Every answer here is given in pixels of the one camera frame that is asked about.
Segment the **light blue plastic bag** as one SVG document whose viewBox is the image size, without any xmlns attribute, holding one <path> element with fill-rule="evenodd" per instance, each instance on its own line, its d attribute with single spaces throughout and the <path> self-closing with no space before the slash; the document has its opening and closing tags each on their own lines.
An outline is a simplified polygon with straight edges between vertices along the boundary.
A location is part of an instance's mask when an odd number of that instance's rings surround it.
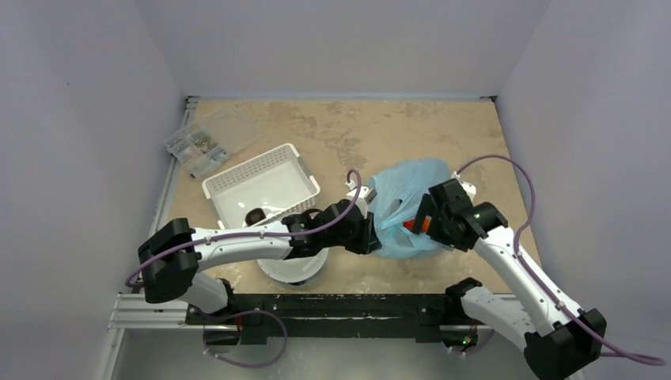
<svg viewBox="0 0 671 380">
<path fill-rule="evenodd" d="M 448 164 L 440 158 L 396 163 L 373 175 L 368 186 L 376 191 L 369 205 L 381 247 L 374 253 L 385 259 L 424 259 L 438 255 L 444 246 L 403 226 L 413 220 L 428 188 L 449 179 Z"/>
</svg>

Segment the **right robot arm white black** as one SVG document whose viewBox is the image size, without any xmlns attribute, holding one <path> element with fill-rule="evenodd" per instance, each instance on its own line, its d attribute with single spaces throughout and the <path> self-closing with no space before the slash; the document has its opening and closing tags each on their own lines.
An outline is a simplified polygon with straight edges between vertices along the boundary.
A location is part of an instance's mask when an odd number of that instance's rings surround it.
<svg viewBox="0 0 671 380">
<path fill-rule="evenodd" d="M 450 179 L 422 196 L 411 232 L 448 248 L 473 250 L 499 274 L 518 306 L 467 278 L 446 288 L 444 311 L 489 325 L 523 353 L 539 379 L 568 379 L 601 356 L 607 322 L 585 310 L 528 259 L 507 219 L 492 203 L 473 204 L 469 183 Z"/>
</svg>

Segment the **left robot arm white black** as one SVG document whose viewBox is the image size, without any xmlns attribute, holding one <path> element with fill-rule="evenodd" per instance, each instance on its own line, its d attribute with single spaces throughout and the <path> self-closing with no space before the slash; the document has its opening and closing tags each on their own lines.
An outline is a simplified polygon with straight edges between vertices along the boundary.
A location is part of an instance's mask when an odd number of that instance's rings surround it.
<svg viewBox="0 0 671 380">
<path fill-rule="evenodd" d="M 149 304 L 183 300 L 215 323 L 233 319 L 236 303 L 229 283 L 205 270 L 254 260 L 297 260 L 342 247 L 358 255 L 381 249 L 374 215 L 342 199 L 324 210 L 311 209 L 279 221 L 240 229 L 190 226 L 175 218 L 138 247 L 140 287 Z"/>
</svg>

